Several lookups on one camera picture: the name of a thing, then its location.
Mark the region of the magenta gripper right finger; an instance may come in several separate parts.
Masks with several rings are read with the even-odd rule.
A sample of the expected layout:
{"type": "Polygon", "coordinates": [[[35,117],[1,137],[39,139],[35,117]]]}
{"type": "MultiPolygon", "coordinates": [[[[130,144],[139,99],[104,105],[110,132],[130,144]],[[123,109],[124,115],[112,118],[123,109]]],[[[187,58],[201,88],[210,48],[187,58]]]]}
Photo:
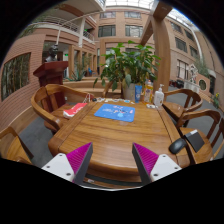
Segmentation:
{"type": "Polygon", "coordinates": [[[181,170],[181,167],[168,155],[158,155],[137,143],[134,143],[132,146],[132,154],[143,185],[147,185],[181,170]]]}

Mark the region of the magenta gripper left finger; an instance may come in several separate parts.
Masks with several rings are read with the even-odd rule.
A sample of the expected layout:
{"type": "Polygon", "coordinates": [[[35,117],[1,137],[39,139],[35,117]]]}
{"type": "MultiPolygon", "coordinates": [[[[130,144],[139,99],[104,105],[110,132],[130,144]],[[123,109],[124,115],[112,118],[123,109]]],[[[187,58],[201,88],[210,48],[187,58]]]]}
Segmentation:
{"type": "Polygon", "coordinates": [[[89,142],[68,154],[57,154],[42,169],[75,184],[82,184],[92,153],[93,144],[89,142]]]}

